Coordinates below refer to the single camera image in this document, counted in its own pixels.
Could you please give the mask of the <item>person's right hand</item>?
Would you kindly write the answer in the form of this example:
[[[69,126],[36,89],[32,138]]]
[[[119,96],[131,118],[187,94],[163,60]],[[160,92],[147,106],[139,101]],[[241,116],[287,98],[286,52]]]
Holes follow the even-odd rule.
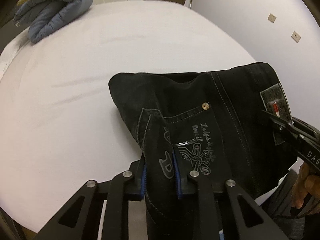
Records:
[[[308,194],[319,199],[319,176],[314,173],[315,171],[307,163],[300,166],[298,178],[292,188],[293,207],[300,209]]]

